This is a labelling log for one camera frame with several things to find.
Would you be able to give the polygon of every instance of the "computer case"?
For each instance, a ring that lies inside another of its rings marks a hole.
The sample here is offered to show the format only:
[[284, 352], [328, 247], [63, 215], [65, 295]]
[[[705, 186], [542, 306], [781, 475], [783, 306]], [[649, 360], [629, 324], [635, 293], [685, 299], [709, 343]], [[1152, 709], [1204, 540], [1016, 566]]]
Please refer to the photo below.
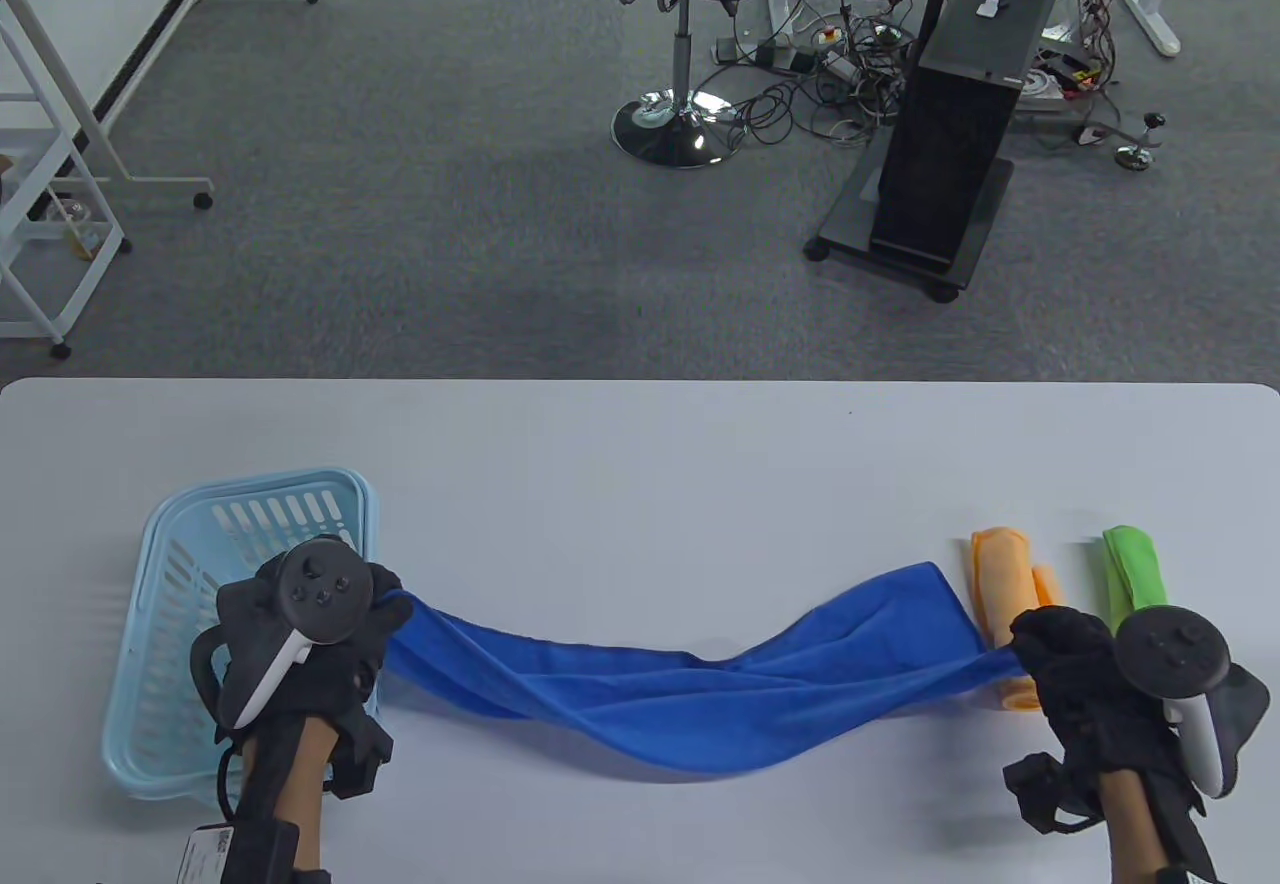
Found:
[[[950, 0], [909, 75], [870, 247], [951, 264], [1039, 42], [1044, 0]], [[996, 6], [992, 17], [982, 10]]]

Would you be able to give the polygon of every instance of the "white table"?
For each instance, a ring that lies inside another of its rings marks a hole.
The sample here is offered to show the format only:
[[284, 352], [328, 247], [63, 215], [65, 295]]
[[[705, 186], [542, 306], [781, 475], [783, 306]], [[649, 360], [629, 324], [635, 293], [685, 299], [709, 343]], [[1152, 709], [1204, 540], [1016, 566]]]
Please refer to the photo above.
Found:
[[[5, 879], [169, 884], [189, 803], [125, 800], [99, 760], [140, 531], [196, 482], [347, 464], [383, 560], [526, 635], [726, 655], [874, 573], [961, 581], [1014, 525], [1096, 601], [1083, 542], [1148, 528], [1175, 600], [1280, 684], [1280, 400], [1258, 386], [23, 381], [0, 397]], [[387, 713], [376, 793], [326, 811], [339, 884], [1082, 884], [1105, 835], [1039, 838], [1002, 765], [1037, 716], [878, 722], [765, 773], [685, 783], [562, 732]], [[1203, 823], [1235, 881], [1275, 870], [1263, 722]]]

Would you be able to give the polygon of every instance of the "gray carpet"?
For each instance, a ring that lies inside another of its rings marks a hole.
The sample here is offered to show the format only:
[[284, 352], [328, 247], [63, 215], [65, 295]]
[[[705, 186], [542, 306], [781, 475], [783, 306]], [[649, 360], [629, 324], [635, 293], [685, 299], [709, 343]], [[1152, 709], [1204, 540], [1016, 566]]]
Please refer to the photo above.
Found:
[[[854, 151], [794, 134], [668, 174], [613, 147], [668, 78], [652, 0], [197, 6], [118, 127], [138, 171], [206, 171], [216, 207], [124, 207], [73, 358], [28, 375], [818, 377], [1280, 383], [1277, 0], [1169, 0], [1162, 61], [1128, 15], [1116, 99], [1169, 116], [1153, 170], [1012, 139], [1018, 171], [947, 307], [806, 264]], [[727, 33], [695, 6], [699, 61]], [[744, 97], [753, 70], [722, 75]]]

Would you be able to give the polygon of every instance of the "power strip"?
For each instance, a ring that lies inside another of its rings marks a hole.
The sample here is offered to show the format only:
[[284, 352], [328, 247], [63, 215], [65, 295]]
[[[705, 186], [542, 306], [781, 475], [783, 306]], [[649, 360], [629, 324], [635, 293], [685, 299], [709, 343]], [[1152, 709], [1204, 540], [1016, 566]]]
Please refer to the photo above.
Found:
[[849, 58], [836, 55], [836, 52], [827, 52], [827, 61], [823, 64], [823, 70], [836, 74], [841, 81], [849, 81], [850, 84], [858, 83], [858, 69], [852, 61]]

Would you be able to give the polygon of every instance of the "plastic basket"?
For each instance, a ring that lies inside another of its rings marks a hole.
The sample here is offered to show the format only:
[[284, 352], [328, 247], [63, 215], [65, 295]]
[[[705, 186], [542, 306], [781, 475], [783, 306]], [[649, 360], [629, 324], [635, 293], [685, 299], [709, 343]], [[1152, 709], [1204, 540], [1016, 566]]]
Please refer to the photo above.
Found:
[[[132, 797], [214, 800], [223, 747], [196, 695], [189, 652], [215, 624], [221, 583], [310, 537], [335, 533], [378, 555], [378, 496], [352, 471], [320, 468], [192, 487], [148, 519], [120, 642], [102, 760]], [[219, 659], [225, 665], [225, 650]], [[370, 701], [376, 711], [378, 693]]]

